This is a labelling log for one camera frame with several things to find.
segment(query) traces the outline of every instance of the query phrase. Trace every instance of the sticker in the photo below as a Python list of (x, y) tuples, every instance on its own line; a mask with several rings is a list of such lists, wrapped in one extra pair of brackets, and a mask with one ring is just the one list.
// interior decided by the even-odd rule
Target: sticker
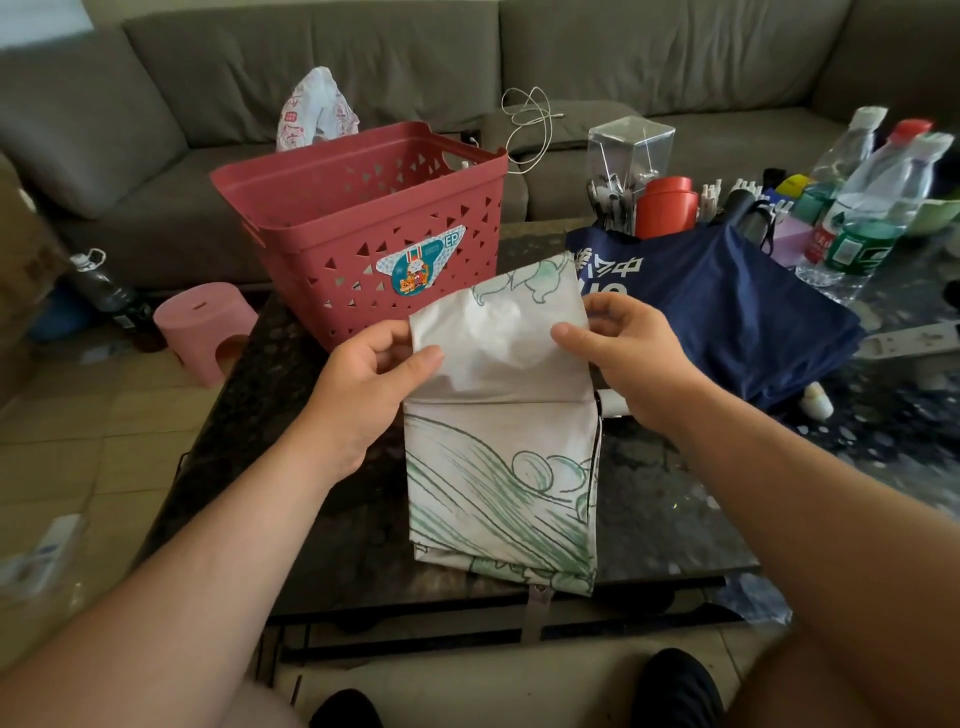
[(391, 253), (376, 261), (376, 269), (390, 276), (394, 290), (401, 296), (416, 296), (433, 285), (446, 262), (464, 239), (463, 225), (428, 237), (406, 250)]

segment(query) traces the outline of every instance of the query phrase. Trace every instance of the leather couch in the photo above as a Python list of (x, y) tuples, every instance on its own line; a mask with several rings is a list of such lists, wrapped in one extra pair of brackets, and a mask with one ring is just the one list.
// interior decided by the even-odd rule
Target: leather couch
[[(696, 184), (804, 171), (865, 104), (960, 129), (960, 0), (394, 0), (168, 12), (0, 54), (0, 151), (69, 248), (148, 290), (267, 280), (208, 174), (273, 151), (316, 65), (361, 129), (422, 119), (513, 130), (504, 88), (563, 111), (505, 186), (503, 221), (588, 215), (587, 130), (629, 113), (677, 129)], [(511, 145), (528, 158), (527, 130)]]

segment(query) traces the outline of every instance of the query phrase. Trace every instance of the basket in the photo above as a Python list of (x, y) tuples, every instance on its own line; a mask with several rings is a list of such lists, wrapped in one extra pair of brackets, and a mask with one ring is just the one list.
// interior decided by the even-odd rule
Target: basket
[(228, 164), (210, 178), (280, 297), (331, 351), (496, 274), (506, 175), (504, 150), (404, 122)]

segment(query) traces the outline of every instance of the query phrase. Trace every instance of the coffee table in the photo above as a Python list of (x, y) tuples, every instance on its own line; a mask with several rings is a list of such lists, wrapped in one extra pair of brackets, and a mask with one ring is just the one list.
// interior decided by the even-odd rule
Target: coffee table
[[(561, 251), (564, 234), (587, 222), (504, 226), (498, 273)], [(879, 296), (868, 292), (864, 297), (888, 328), (955, 316), (940, 300), (942, 283), (928, 268), (913, 265), (909, 257), (888, 264), (877, 281)], [(300, 412), (325, 359), (293, 314), (272, 297), (141, 558), (170, 539), (276, 440)], [(870, 475), (960, 517), (958, 398), (918, 392), (896, 381), (876, 366), (851, 363), (823, 381), (836, 407), (827, 425), (810, 426), (793, 412), (784, 421)], [(388, 431), (371, 447), (360, 471), (333, 489), (276, 600), (272, 623), (357, 615), (374, 620), (526, 600), (527, 589), (520, 585), (414, 561), (403, 452), (402, 431)], [(630, 418), (604, 424), (597, 551), (597, 593), (626, 588), (638, 603), (643, 595), (654, 595), (644, 602), (647, 617), (659, 609), (650, 604), (668, 604), (660, 596), (674, 588), (718, 583), (725, 574), (757, 568), (750, 548), (679, 454)]]

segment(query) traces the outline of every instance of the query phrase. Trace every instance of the hand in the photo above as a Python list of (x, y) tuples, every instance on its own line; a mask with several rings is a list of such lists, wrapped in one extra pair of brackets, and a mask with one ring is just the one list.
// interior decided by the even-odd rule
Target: hand
[(590, 330), (556, 324), (550, 334), (564, 350), (600, 368), (643, 426), (666, 435), (688, 407), (684, 398), (714, 386), (684, 353), (666, 317), (622, 293), (584, 297)]
[(408, 321), (374, 324), (333, 350), (287, 439), (332, 465), (332, 485), (360, 467), (403, 399), (443, 361), (438, 346), (412, 354)]

